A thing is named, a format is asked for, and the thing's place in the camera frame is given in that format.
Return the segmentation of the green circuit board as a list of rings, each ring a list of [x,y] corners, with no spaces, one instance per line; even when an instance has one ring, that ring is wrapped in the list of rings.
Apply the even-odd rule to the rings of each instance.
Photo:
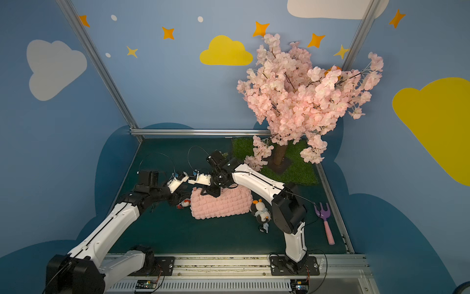
[[[308,280],[291,280],[291,294],[308,294],[310,284]]]
[[[154,291],[159,285],[158,280],[137,280],[135,285],[135,291],[137,290],[148,290]]]

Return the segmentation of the pink knitted bag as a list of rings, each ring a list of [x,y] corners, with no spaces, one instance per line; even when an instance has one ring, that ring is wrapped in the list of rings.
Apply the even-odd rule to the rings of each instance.
[[[193,188],[190,208],[195,219],[224,218],[250,211],[253,201],[252,191],[238,186],[223,189],[219,197],[202,195],[202,188]]]

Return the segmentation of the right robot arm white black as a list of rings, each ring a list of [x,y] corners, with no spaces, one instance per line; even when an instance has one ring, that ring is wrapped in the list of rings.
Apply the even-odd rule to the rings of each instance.
[[[198,184],[205,185],[204,192],[218,197],[223,188],[243,186],[260,196],[271,207],[271,217],[285,236],[285,260],[294,270],[307,260],[305,218],[307,208],[292,186],[272,180],[236,158],[225,158],[218,150],[206,158],[212,167],[210,174],[194,171]]]

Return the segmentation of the small red white toy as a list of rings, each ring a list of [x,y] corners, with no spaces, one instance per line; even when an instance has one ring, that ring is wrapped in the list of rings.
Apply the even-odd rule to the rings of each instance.
[[[190,206],[191,206],[191,200],[189,198],[186,198],[177,205],[177,209],[184,209]]]

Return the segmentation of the purple pink toy fork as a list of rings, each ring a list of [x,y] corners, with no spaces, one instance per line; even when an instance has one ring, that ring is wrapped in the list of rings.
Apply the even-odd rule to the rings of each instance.
[[[323,221],[326,238],[328,240],[329,245],[335,245],[335,240],[328,223],[328,219],[331,216],[331,209],[329,204],[325,203],[325,205],[323,205],[322,203],[314,203],[314,209],[316,215]]]

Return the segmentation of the aluminium front rail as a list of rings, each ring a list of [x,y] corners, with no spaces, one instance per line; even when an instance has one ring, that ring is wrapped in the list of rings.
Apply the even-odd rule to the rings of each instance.
[[[108,289],[109,294],[290,294],[291,280],[308,280],[308,294],[377,294],[378,286],[365,256],[312,254],[319,276],[273,276],[268,254],[175,257],[173,275],[131,274]],[[137,280],[158,280],[154,291],[137,290]]]

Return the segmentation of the penguin plush keychain decoration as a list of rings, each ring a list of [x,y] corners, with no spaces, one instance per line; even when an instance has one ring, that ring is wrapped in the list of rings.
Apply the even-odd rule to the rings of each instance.
[[[251,214],[257,219],[259,223],[259,231],[262,233],[269,233],[269,222],[271,220],[271,215],[262,201],[262,199],[254,200],[250,206]]]

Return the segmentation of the pink cherry blossom tree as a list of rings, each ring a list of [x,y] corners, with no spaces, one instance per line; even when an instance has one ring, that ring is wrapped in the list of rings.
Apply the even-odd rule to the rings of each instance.
[[[369,64],[359,71],[343,71],[334,66],[313,66],[311,54],[292,42],[288,52],[280,47],[279,34],[266,34],[257,50],[256,70],[247,71],[237,90],[259,123],[267,122],[269,139],[253,137],[253,155],[244,162],[260,171],[276,146],[296,144],[307,138],[300,152],[306,163],[319,164],[328,147],[322,137],[337,126],[339,118],[349,114],[360,119],[361,107],[372,98],[371,90],[380,82],[383,58],[369,53]]]

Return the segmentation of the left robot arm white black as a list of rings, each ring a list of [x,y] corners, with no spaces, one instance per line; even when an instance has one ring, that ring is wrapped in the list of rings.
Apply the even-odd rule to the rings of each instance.
[[[157,171],[138,172],[133,190],[123,195],[111,213],[79,245],[48,263],[45,294],[103,294],[131,273],[153,266],[152,251],[133,249],[109,265],[102,262],[121,235],[154,203],[177,199],[186,172],[159,184]]]

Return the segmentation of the green artificial grass mat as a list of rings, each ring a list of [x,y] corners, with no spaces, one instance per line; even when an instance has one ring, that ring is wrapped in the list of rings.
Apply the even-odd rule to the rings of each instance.
[[[305,141],[296,145],[289,143],[285,159],[291,161],[291,165],[282,173],[277,174],[270,167],[264,166],[259,172],[268,178],[283,183],[295,183],[297,185],[313,186],[319,183],[316,176],[316,167],[300,157],[300,152],[307,148]],[[232,154],[235,158],[244,161],[247,156],[253,156],[253,139],[241,137],[232,139]]]

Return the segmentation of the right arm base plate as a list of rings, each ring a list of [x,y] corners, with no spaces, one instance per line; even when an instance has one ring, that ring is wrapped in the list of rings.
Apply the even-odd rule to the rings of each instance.
[[[308,256],[306,262],[300,269],[294,269],[285,261],[285,256],[277,254],[268,257],[270,270],[273,276],[319,276],[320,269],[316,257]]]

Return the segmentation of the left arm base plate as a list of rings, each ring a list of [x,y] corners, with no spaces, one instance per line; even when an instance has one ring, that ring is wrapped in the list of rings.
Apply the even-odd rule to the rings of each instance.
[[[151,261],[151,268],[147,276],[172,276],[175,269],[175,257],[173,256],[154,256]]]

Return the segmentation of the left green circuit board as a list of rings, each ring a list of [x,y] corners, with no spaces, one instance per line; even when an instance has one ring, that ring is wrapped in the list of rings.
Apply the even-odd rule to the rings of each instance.
[[[158,280],[137,280],[135,285],[135,291],[137,290],[148,290],[154,291],[159,285]]]

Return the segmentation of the right green circuit board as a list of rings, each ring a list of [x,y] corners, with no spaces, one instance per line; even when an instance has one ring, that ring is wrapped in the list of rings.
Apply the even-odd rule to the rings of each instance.
[[[308,280],[291,280],[291,294],[308,294],[310,284]]]

